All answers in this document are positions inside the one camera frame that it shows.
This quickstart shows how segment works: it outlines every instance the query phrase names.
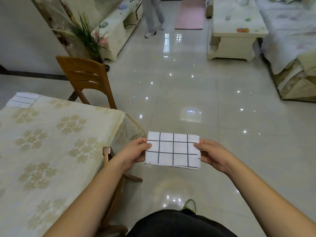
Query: sneaker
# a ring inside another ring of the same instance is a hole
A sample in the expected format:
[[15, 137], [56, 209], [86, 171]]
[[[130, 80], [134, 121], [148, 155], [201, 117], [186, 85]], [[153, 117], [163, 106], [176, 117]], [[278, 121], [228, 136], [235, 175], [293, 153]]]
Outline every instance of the sneaker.
[[152, 33], [152, 32], [148, 32], [148, 33], [145, 34], [145, 37], [146, 37], [146, 38], [149, 38], [149, 37], [151, 37], [151, 36], [153, 36], [153, 35], [156, 35], [156, 33], [157, 33], [156, 31], [153, 32], [153, 33]]
[[184, 209], [189, 209], [196, 214], [197, 207], [196, 207], [195, 201], [193, 199], [188, 199], [183, 206], [183, 210]]
[[161, 23], [161, 30], [164, 30], [166, 28], [166, 24], [163, 22]]

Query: forearm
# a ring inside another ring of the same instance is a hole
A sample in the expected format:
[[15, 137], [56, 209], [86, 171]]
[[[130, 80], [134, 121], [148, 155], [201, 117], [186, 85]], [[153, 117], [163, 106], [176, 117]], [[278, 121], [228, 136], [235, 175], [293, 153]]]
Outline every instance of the forearm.
[[94, 236], [123, 173], [122, 164], [113, 158], [93, 178], [44, 237]]
[[316, 236], [316, 225], [238, 159], [229, 163], [228, 177], [239, 190], [269, 237]]

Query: white coffee table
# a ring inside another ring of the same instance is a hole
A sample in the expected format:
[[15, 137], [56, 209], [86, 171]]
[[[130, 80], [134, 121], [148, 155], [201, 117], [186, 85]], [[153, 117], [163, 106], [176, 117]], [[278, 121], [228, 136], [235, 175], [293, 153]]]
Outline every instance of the white coffee table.
[[[269, 33], [255, 0], [250, 0], [245, 7], [237, 5], [231, 19], [226, 21], [226, 15], [234, 2], [235, 0], [214, 0], [214, 13], [209, 26], [209, 60], [222, 57], [251, 61], [255, 56], [252, 48], [254, 41]], [[248, 28], [249, 32], [237, 32], [238, 28]]]

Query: person's left hand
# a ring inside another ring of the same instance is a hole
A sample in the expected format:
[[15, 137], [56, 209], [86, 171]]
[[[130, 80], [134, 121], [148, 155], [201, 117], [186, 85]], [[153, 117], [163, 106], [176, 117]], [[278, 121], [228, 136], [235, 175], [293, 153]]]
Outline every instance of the person's left hand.
[[145, 150], [148, 150], [150, 147], [151, 144], [147, 143], [147, 138], [137, 138], [129, 142], [113, 159], [121, 161], [123, 170], [127, 171], [135, 163], [145, 161]]

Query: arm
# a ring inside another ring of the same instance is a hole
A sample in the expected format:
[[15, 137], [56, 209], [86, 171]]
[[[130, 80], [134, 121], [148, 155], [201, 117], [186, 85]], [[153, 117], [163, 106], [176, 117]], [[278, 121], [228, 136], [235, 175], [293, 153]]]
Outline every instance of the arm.
[[92, 179], [43, 237], [94, 236], [123, 173], [136, 162], [144, 161], [140, 154], [151, 147], [146, 141], [146, 138], [138, 138], [128, 143]]
[[207, 152], [201, 161], [225, 173], [250, 207], [269, 237], [316, 236], [316, 224], [267, 185], [221, 144], [200, 140], [194, 144]]

